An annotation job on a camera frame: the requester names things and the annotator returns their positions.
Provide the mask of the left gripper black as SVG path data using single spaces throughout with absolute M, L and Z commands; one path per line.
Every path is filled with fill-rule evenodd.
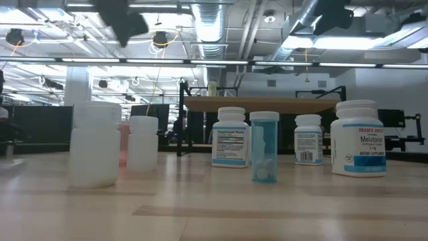
M 129 14 L 129 36 L 126 24 L 128 0 L 95 0 L 96 11 L 102 21 L 110 26 L 121 47 L 128 45 L 129 36 L 146 34 L 149 31 L 144 17 L 139 13 Z

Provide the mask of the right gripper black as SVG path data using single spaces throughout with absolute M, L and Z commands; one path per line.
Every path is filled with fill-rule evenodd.
M 313 34 L 321 35 L 334 27 L 348 29 L 354 18 L 354 12 L 345 8 L 350 2 L 351 0 L 319 0 L 317 16 L 321 18 L 317 21 Z

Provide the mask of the white bottle barcode label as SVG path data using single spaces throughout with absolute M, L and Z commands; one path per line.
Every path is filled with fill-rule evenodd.
M 296 165 L 322 165 L 323 132 L 322 117 L 317 114 L 303 114 L 295 118 L 294 153 Z

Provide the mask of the translucent white plastic bottle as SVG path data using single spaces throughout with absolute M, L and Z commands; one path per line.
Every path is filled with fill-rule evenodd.
M 119 104 L 86 101 L 74 105 L 68 163 L 69 185 L 98 188 L 118 178 L 122 108 Z
M 127 170 L 151 172 L 158 157 L 158 119 L 152 116 L 130 117 Z

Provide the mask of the large white melatonin bottle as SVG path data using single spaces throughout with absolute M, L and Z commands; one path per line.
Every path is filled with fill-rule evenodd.
M 330 125 L 332 172 L 350 177 L 384 177 L 387 171 L 384 125 L 373 100 L 336 105 Z

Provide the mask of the blue pill vial white cap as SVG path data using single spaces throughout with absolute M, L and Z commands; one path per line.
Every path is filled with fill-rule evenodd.
M 272 111 L 251 112 L 251 175 L 257 183 L 278 182 L 278 122 Z

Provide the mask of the white bottle supplement facts label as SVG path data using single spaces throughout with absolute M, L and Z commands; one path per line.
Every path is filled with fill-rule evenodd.
M 212 166 L 246 168 L 249 125 L 245 122 L 245 109 L 221 107 L 217 118 L 218 121 L 212 127 Z

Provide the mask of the black monitor on arm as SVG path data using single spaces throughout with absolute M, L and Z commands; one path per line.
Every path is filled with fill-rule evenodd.
M 425 144 L 426 138 L 422 135 L 420 113 L 413 116 L 408 116 L 403 110 L 391 110 L 391 109 L 379 109 L 378 110 L 379 120 L 384 124 L 384 128 L 397 129 L 406 128 L 405 121 L 415 121 L 416 124 L 416 135 L 407 135 L 402 137 L 397 135 L 385 135 L 385 149 L 392 151 L 393 149 L 400 149 L 402 152 L 407 150 L 407 143 L 418 143 L 420 145 Z

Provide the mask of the black computer monitor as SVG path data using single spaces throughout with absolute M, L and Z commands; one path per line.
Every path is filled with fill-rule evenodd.
M 169 144 L 167 139 L 168 122 L 169 122 L 169 105 L 168 104 L 152 104 L 152 105 L 136 105 L 131 108 L 131 116 L 151 116 L 158 119 L 158 142 L 160 146 Z

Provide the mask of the black office partition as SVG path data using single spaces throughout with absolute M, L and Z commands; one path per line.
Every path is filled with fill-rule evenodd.
M 23 143 L 65 144 L 70 142 L 71 106 L 16 106 L 13 123 L 23 131 Z

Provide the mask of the wooden shelf with black frame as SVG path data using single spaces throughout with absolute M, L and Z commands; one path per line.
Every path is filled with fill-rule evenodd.
M 323 92 L 316 98 L 262 98 L 262 97 L 220 97 L 193 96 L 192 87 L 186 82 L 179 84 L 179 123 L 182 124 L 184 108 L 188 108 L 188 123 L 192 123 L 195 112 L 215 112 L 218 108 L 237 106 L 253 111 L 275 111 L 280 114 L 312 114 L 327 111 L 335 107 L 335 100 L 325 99 L 328 94 L 339 94 L 340 100 L 347 100 L 346 87 L 338 86 Z

